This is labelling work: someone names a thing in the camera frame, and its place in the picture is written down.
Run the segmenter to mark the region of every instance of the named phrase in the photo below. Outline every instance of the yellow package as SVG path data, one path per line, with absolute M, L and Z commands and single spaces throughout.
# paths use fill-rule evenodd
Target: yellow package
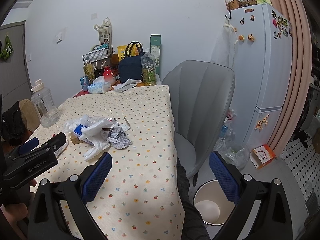
M 127 45 L 118 46 L 119 61 L 121 61 L 121 59 L 124 58 L 124 53 L 126 48 L 127 48 Z M 131 56 L 136 56 L 136 55 L 139 55 L 139 52 L 137 50 L 137 46 L 134 44 L 131 50 Z

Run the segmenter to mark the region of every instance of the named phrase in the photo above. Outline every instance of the floral pattern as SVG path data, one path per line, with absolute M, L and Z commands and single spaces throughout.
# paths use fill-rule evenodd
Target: floral pattern
M 63 124 L 87 114 L 128 120 L 129 147 L 108 148 L 112 169 L 97 193 L 87 204 L 92 217 L 109 239 L 180 239 L 184 210 L 177 191 L 176 149 L 168 86 L 148 86 L 123 93 L 89 94 L 67 99 L 58 110 L 59 121 L 52 127 L 40 126 L 33 136 L 40 144 L 61 132 Z M 85 162 L 83 153 L 92 146 L 73 145 L 58 157 L 58 164 L 36 180 L 65 181 L 94 164 L 100 155 Z M 68 226 L 74 236 L 83 239 L 68 204 L 61 202 Z

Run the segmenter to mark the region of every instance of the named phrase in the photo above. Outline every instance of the tiled floor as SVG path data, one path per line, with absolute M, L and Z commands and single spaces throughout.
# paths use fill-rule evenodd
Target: tiled floor
M 284 159 L 295 176 L 299 187 L 303 193 L 304 199 L 307 195 L 304 188 L 309 180 L 312 183 L 313 191 L 316 193 L 318 201 L 320 200 L 320 155 L 315 152 L 312 145 L 312 138 L 307 139 L 308 149 L 306 149 L 299 139 L 288 142 L 286 152 L 288 155 Z
M 274 160 L 272 163 L 268 164 L 264 168 L 260 170 L 256 170 L 251 161 L 249 161 L 246 167 L 241 171 L 242 174 L 248 173 L 251 174 L 256 180 L 259 181 L 267 181 L 270 182 L 274 178 L 278 178 L 281 180 L 287 199 L 289 203 L 289 208 L 291 212 L 292 218 L 292 230 L 293 230 L 293 239 L 297 237 L 299 232 L 303 228 L 304 220 L 307 218 L 308 214 L 305 208 L 305 200 L 303 198 L 303 194 L 301 193 L 300 187 L 293 176 L 291 170 L 286 165 L 285 161 L 281 159 Z M 195 187 L 192 186 L 192 178 L 190 181 L 190 189 L 189 189 L 189 197 L 192 202 L 193 196 L 196 190 L 205 182 L 215 179 L 210 167 L 209 167 L 209 159 L 207 159 L 201 169 L 199 170 L 199 176 L 197 185 Z M 260 205 L 260 201 L 256 201 L 252 212 L 247 220 L 244 229 L 242 230 L 238 239 L 246 238 L 251 226 L 254 222 L 256 214 L 258 212 Z M 207 231 L 211 239 L 217 234 L 220 230 L 221 226 L 208 226 Z

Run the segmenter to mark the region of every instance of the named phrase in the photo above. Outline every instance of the pen holder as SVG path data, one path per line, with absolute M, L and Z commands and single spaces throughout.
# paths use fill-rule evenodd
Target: pen holder
M 95 78 L 98 78 L 99 76 L 102 76 L 103 73 L 104 73 L 104 69 L 94 70 L 94 76 L 95 76 Z

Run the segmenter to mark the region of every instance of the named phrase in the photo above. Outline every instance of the person's leg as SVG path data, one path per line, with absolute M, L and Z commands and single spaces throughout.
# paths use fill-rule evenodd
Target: person's leg
M 179 158 L 177 158 L 177 183 L 185 212 L 181 240 L 210 240 L 199 211 L 189 200 L 190 183 L 186 177 L 186 170 L 181 166 Z

